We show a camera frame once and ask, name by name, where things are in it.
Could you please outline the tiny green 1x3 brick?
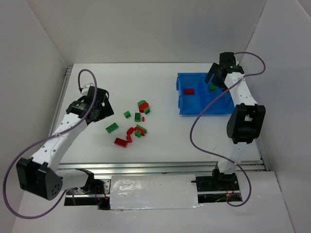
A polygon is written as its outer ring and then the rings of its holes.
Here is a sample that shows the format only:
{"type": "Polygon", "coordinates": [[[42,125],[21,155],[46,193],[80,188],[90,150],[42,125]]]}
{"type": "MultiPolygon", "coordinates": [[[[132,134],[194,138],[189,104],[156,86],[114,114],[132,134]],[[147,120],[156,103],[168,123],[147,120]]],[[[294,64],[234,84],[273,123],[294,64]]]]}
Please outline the tiny green 1x3 brick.
{"type": "Polygon", "coordinates": [[[207,87],[210,92],[214,92],[214,93],[217,92],[217,87],[215,85],[209,84],[207,87]]]}

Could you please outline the green 2x3 plate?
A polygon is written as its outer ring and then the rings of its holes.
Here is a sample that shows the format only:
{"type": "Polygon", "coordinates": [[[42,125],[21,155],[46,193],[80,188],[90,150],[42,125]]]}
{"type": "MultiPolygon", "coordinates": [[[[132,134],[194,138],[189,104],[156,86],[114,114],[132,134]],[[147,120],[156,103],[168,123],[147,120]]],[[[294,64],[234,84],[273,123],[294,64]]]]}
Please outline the green 2x3 plate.
{"type": "Polygon", "coordinates": [[[108,127],[106,127],[106,131],[108,133],[111,133],[111,132],[115,131],[118,127],[119,127],[118,124],[115,122],[115,123],[109,125],[108,127]]]}

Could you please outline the small green 2x2 brick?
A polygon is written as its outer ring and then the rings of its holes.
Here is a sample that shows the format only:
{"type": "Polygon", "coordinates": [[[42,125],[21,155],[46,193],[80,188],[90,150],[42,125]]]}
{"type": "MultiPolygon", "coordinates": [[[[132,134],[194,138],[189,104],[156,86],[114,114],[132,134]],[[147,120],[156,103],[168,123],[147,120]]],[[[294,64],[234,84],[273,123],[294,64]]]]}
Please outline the small green 2x2 brick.
{"type": "Polygon", "coordinates": [[[125,113],[124,113],[124,117],[125,118],[129,118],[131,116],[131,113],[129,112],[129,111],[126,111],[125,113]]]}

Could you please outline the red sloped brick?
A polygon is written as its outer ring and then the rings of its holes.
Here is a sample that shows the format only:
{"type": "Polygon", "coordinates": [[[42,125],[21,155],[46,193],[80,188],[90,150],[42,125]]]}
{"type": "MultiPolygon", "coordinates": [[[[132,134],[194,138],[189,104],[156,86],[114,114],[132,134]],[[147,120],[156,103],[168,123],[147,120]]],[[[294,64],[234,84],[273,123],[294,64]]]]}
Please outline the red sloped brick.
{"type": "Polygon", "coordinates": [[[195,91],[193,88],[186,88],[186,89],[184,89],[184,94],[185,95],[194,95],[195,91]]]}

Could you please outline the red arch brick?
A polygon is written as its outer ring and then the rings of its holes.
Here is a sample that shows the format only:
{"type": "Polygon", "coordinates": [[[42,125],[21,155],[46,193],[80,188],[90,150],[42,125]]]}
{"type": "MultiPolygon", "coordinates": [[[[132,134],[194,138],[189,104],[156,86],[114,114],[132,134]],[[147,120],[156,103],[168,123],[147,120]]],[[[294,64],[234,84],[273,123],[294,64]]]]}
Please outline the red arch brick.
{"type": "Polygon", "coordinates": [[[135,131],[135,129],[134,129],[133,127],[130,127],[130,128],[127,130],[126,134],[127,134],[127,135],[131,135],[134,131],[135,131]]]}

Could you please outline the green 2x4 brick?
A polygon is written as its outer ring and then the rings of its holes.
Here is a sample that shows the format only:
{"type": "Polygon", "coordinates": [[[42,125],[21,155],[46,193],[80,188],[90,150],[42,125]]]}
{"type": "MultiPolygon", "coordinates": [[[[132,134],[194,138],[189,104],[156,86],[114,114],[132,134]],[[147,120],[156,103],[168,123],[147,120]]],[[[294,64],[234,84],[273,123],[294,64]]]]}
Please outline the green 2x4 brick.
{"type": "Polygon", "coordinates": [[[135,113],[134,121],[135,122],[141,122],[141,113],[140,112],[135,113]]]}

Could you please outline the red 2x2 brick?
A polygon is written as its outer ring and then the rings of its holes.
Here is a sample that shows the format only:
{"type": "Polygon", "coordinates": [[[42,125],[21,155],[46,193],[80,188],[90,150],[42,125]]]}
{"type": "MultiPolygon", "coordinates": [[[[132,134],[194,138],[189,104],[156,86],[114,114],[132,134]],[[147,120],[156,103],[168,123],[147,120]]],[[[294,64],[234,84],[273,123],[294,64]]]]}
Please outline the red 2x2 brick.
{"type": "Polygon", "coordinates": [[[127,135],[126,139],[128,143],[132,143],[132,137],[130,134],[127,135]]]}

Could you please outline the large red 2x4 brick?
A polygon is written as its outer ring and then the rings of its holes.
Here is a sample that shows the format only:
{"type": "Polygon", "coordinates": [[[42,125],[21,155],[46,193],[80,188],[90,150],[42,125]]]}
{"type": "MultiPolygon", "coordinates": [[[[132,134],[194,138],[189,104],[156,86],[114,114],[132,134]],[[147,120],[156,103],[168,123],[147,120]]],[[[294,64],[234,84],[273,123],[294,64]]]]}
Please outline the large red 2x4 brick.
{"type": "Polygon", "coordinates": [[[128,141],[117,137],[114,141],[114,144],[126,148],[128,145],[128,141]]]}

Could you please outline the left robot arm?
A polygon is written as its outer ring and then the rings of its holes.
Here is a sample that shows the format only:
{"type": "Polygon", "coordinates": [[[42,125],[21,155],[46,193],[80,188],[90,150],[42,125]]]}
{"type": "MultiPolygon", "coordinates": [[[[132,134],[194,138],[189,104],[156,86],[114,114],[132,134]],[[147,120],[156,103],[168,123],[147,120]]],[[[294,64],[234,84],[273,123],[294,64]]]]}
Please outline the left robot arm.
{"type": "Polygon", "coordinates": [[[92,123],[113,115],[109,93],[90,86],[86,95],[72,102],[53,138],[29,159],[16,164],[20,188],[47,200],[63,190],[81,189],[86,194],[104,191],[104,182],[84,168],[59,171],[58,166],[78,135],[92,123]]]}

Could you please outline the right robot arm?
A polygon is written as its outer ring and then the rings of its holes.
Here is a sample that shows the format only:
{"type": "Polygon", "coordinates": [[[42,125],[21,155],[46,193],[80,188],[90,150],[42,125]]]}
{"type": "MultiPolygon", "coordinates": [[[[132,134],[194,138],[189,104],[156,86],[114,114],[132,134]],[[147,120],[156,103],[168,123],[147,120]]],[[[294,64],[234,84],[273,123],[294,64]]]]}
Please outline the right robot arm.
{"type": "Polygon", "coordinates": [[[243,68],[237,64],[233,52],[220,53],[219,63],[213,63],[206,77],[222,91],[229,90],[234,110],[226,126],[232,144],[225,159],[220,159],[212,171],[212,188],[235,191],[236,164],[241,161],[246,147],[259,137],[266,109],[259,105],[247,86],[243,68]]]}

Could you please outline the blue divided bin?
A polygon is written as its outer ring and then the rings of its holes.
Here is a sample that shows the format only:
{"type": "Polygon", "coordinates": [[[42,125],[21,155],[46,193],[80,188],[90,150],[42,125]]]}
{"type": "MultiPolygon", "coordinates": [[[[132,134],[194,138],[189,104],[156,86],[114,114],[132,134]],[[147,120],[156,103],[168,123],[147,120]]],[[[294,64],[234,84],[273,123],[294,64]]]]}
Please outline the blue divided bin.
{"type": "MultiPolygon", "coordinates": [[[[206,73],[178,73],[176,79],[176,90],[178,91],[178,109],[181,116],[197,116],[207,105],[218,97],[222,90],[217,87],[217,92],[210,92],[206,83],[206,73]],[[194,95],[185,95],[184,89],[193,88],[194,95]]],[[[232,97],[229,93],[223,95],[211,107],[205,115],[230,115],[234,110],[232,97]]]]}

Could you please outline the green brick top cluster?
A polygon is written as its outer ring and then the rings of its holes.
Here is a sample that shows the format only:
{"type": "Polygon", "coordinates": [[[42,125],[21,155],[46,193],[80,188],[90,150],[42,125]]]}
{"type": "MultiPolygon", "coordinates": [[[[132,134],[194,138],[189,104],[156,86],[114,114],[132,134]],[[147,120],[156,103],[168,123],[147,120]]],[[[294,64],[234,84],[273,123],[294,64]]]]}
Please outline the green brick top cluster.
{"type": "Polygon", "coordinates": [[[139,102],[138,102],[138,106],[142,105],[142,104],[145,103],[145,102],[146,102],[146,100],[141,100],[141,101],[139,101],[139,102]]]}

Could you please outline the red curved long brick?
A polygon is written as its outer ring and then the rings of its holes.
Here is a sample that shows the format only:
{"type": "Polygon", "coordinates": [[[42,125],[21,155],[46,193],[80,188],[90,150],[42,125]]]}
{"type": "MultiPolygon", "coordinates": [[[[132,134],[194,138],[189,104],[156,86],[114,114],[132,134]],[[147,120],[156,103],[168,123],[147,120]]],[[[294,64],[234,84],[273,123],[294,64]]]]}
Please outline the red curved long brick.
{"type": "Polygon", "coordinates": [[[134,129],[135,129],[135,130],[138,130],[138,131],[141,131],[142,136],[145,136],[145,132],[144,132],[144,130],[142,130],[141,128],[135,127],[134,129]]]}

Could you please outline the red rounded brick cluster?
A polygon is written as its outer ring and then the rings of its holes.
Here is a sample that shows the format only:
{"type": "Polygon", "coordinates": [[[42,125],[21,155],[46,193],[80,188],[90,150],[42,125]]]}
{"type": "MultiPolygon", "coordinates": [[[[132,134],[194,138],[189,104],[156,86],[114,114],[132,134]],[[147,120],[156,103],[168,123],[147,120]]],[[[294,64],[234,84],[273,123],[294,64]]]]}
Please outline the red rounded brick cluster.
{"type": "Polygon", "coordinates": [[[138,107],[140,113],[144,113],[144,109],[149,107],[149,103],[145,102],[138,107]]]}

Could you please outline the green number four brick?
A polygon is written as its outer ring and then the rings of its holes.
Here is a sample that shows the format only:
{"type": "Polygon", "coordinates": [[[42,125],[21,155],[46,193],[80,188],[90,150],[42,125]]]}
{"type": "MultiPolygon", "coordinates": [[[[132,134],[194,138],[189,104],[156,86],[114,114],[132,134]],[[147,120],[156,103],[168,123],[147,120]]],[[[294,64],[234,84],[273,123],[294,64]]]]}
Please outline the green number four brick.
{"type": "Polygon", "coordinates": [[[135,136],[136,137],[141,137],[142,136],[141,131],[135,130],[135,136]]]}

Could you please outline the green brick beside red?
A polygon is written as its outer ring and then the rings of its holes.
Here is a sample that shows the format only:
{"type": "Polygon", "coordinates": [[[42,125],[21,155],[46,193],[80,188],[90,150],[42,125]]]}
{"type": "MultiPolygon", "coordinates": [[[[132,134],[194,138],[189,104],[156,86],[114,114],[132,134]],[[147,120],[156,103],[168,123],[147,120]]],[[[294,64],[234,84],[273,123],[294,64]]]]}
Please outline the green brick beside red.
{"type": "Polygon", "coordinates": [[[148,113],[150,113],[150,108],[149,107],[144,109],[144,114],[148,114],[148,113]]]}

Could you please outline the green curved long brick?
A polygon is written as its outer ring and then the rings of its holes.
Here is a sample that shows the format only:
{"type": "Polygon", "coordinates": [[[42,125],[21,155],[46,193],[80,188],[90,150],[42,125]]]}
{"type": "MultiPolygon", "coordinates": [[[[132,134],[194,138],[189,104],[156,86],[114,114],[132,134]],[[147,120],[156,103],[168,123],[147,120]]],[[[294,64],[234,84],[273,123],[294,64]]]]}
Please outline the green curved long brick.
{"type": "Polygon", "coordinates": [[[137,124],[136,126],[139,127],[139,128],[141,128],[142,130],[144,130],[145,133],[147,133],[147,129],[146,129],[146,128],[142,127],[142,126],[139,125],[139,124],[137,124]]]}

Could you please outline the aluminium frame rail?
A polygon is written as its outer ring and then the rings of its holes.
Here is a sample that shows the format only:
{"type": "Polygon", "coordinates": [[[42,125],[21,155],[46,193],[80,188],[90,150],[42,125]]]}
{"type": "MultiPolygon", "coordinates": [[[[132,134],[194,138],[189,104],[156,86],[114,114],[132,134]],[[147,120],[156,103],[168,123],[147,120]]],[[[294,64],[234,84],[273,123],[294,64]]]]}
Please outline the aluminium frame rail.
{"type": "Polygon", "coordinates": [[[215,162],[169,162],[169,163],[96,163],[96,164],[77,164],[62,163],[60,170],[67,169],[86,169],[97,175],[151,175],[151,174],[173,174],[173,173],[209,173],[216,166],[215,162]]]}

